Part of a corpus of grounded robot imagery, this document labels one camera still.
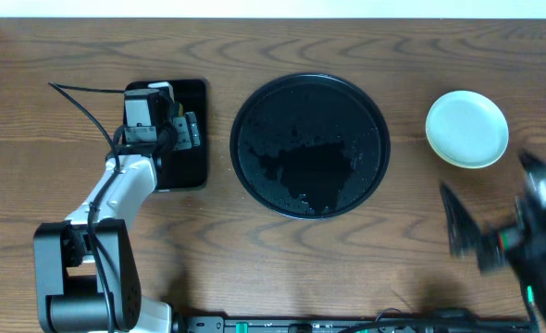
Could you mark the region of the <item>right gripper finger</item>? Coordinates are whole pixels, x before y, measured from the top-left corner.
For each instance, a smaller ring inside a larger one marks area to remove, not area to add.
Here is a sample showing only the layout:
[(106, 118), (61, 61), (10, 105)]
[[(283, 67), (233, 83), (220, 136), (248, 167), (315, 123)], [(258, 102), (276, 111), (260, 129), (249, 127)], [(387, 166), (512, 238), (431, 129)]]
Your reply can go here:
[(518, 159), (527, 174), (546, 172), (546, 163), (529, 151), (521, 151)]
[(474, 251), (481, 238), (478, 224), (447, 184), (440, 185), (440, 194), (448, 226), (450, 254), (462, 256)]

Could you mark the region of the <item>light blue plate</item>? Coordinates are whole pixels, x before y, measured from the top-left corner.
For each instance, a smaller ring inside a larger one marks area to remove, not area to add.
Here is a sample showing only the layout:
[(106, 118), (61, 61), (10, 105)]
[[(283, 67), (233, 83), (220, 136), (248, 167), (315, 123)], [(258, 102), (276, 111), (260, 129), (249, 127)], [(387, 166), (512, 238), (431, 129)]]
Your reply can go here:
[(502, 110), (489, 98), (471, 91), (454, 91), (438, 98), (428, 111), (429, 141), (509, 142)]
[(507, 142), (429, 141), (428, 143), (442, 160), (467, 165), (493, 165), (507, 149)]

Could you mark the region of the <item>light blue plate back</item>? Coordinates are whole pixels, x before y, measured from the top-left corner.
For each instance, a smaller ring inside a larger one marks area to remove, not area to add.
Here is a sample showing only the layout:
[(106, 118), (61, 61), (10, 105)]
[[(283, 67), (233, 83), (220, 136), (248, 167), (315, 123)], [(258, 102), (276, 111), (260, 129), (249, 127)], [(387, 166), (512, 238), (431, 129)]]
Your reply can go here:
[(454, 91), (438, 98), (428, 111), (429, 141), (509, 142), (502, 110), (489, 98), (471, 91)]

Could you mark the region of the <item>yellow plate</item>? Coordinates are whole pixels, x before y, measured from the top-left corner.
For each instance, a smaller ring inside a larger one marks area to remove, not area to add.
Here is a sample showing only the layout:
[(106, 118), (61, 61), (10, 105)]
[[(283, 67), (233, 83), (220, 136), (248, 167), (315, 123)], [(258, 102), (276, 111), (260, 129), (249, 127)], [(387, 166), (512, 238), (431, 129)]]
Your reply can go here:
[(481, 165), (481, 164), (478, 164), (478, 165), (467, 165), (467, 164), (457, 164), (457, 163), (451, 163), (450, 161), (447, 161), (449, 165), (451, 166), (454, 166), (454, 167), (460, 167), (460, 168), (464, 168), (464, 169), (481, 169), (481, 168), (485, 168), (485, 167), (489, 167), (490, 164), (487, 164), (487, 165)]

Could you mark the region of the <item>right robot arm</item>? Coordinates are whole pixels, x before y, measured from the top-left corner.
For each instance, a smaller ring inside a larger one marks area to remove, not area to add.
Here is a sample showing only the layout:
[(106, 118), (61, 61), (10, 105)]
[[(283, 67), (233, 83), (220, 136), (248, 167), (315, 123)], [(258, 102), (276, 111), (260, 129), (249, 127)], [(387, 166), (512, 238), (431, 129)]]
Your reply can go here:
[(508, 224), (482, 232), (451, 188), (440, 185), (453, 256), (474, 253), (478, 269), (487, 273), (509, 266), (522, 290), (527, 309), (537, 308), (546, 323), (546, 162), (523, 151), (524, 195), (515, 199)]

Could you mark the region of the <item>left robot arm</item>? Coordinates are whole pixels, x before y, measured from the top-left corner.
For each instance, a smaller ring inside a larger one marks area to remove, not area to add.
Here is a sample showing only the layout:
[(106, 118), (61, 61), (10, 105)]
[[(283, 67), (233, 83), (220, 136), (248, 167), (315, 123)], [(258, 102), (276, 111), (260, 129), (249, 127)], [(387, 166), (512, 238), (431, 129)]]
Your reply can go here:
[(158, 189), (157, 154), (198, 148), (196, 115), (186, 112), (148, 143), (110, 140), (105, 172), (65, 220), (33, 235), (38, 320), (45, 332), (173, 332), (172, 307), (143, 296), (129, 230)]

